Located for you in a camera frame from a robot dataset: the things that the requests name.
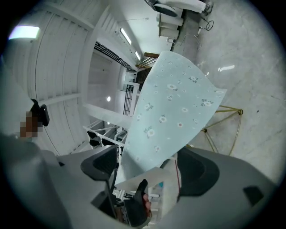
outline fluorescent light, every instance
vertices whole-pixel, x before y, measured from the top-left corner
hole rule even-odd
[[[131,40],[130,38],[127,36],[127,33],[125,33],[124,29],[121,28],[120,32],[123,34],[123,36],[125,37],[125,39],[128,41],[129,44],[131,44]]]
[[[16,26],[9,36],[10,39],[16,38],[36,38],[39,31],[39,27],[34,26]]]
[[[137,56],[138,60],[140,60],[140,56],[137,51],[135,51],[135,55]]]
[[[227,66],[227,67],[222,67],[222,68],[218,68],[218,71],[224,71],[224,70],[229,70],[229,69],[233,69],[235,67],[235,65],[232,66]]]

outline ceiling light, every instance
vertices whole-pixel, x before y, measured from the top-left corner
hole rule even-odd
[[[140,56],[137,51],[135,51],[135,55],[137,56],[138,60],[140,60]]]
[[[9,36],[10,39],[16,38],[36,38],[39,31],[39,27],[34,26],[16,26]]]
[[[125,37],[125,39],[128,41],[129,44],[131,44],[131,40],[130,38],[127,36],[127,34],[125,33],[124,29],[121,28],[120,32],[123,34],[123,36]]]

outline ceiling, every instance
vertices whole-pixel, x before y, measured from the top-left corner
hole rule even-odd
[[[170,50],[172,43],[158,37],[159,27],[154,11],[144,0],[109,0],[112,13],[124,28],[134,46],[142,53]]]

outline person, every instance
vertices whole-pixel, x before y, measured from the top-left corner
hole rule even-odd
[[[214,5],[211,1],[204,3],[199,0],[160,0],[159,2],[167,6],[187,9],[194,12],[203,13],[205,15],[211,13]]]

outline floral print fabric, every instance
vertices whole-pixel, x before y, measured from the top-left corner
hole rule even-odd
[[[163,51],[141,90],[116,184],[161,165],[211,119],[226,90],[185,57]]]

